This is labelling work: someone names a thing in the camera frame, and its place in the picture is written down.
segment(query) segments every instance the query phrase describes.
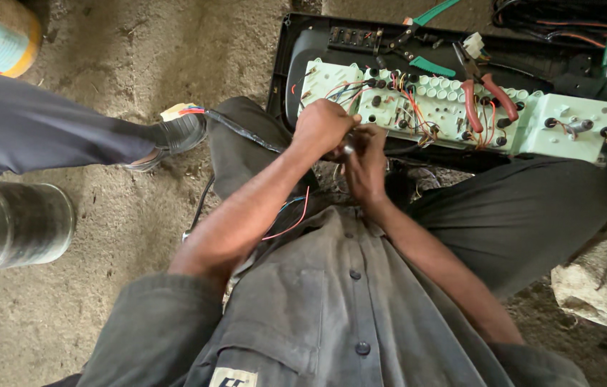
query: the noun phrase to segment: button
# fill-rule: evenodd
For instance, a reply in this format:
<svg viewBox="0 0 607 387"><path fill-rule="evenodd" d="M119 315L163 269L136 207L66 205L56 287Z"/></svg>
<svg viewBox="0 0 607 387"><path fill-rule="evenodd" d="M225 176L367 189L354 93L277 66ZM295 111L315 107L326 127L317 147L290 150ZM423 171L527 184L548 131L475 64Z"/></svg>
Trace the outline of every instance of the button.
<svg viewBox="0 0 607 387"><path fill-rule="evenodd" d="M366 356L370 353L370 344L365 341L359 342L358 344L356 344L356 353L361 356Z"/></svg>

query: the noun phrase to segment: forearm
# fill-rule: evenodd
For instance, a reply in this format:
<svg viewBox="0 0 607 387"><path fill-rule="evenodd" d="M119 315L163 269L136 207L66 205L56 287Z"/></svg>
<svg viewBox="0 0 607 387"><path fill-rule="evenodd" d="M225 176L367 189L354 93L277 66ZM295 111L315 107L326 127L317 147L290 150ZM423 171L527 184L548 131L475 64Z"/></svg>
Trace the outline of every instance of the forearm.
<svg viewBox="0 0 607 387"><path fill-rule="evenodd" d="M200 222L176 252L170 273L224 285L263 238L296 183L317 160L292 146Z"/></svg>
<svg viewBox="0 0 607 387"><path fill-rule="evenodd" d="M389 199L364 207L394 247L456 303L485 341L523 343L511 317L485 284L428 230Z"/></svg>

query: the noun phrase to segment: gray trousers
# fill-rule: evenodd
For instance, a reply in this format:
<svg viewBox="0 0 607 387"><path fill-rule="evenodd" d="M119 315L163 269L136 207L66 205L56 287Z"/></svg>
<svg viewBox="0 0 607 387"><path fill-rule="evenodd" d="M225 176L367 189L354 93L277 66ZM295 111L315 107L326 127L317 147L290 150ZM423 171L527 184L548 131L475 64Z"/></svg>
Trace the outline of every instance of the gray trousers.
<svg viewBox="0 0 607 387"><path fill-rule="evenodd" d="M224 101L215 110L268 143L286 147L291 142L291 134L246 97ZM208 121L208 138L214 192L223 200L278 156L213 120ZM312 173L292 195L305 193L306 186L317 187ZM602 227L607 177L584 161L518 161L427 191L407 213L505 298L564 262ZM48 387L74 387L80 377L71 375Z"/></svg>
<svg viewBox="0 0 607 387"><path fill-rule="evenodd" d="M0 75L0 174L133 163L153 151L145 125L105 117Z"/></svg>

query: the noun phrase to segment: cloth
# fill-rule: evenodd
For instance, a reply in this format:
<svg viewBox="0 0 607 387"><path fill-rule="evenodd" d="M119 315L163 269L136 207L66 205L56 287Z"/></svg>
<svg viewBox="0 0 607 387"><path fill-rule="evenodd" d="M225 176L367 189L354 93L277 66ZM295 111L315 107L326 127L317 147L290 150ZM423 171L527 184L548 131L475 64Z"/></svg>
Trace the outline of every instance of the cloth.
<svg viewBox="0 0 607 387"><path fill-rule="evenodd" d="M144 125L112 119L0 75L0 174L133 163L155 142Z"/></svg>
<svg viewBox="0 0 607 387"><path fill-rule="evenodd" d="M264 112L243 123L254 106L231 99L217 109L262 137L284 130ZM247 140L219 125L208 130L222 198L239 187L224 176L243 184L276 157L243 151ZM227 153L254 163L224 169ZM607 178L584 162L523 161L429 191L409 213L506 297L601 227ZM356 208L308 217L239 278L224 314L222 292L200 277L158 273L128 285L78 386L587 385L563 357L486 344Z"/></svg>

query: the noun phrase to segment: black cable bundle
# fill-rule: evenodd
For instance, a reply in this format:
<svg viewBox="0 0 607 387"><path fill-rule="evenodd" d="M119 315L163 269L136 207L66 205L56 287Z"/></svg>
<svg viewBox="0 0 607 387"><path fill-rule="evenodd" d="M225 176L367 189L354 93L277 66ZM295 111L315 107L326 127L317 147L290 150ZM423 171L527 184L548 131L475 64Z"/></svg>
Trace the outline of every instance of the black cable bundle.
<svg viewBox="0 0 607 387"><path fill-rule="evenodd" d="M538 39L604 48L607 0L493 0L492 22Z"/></svg>

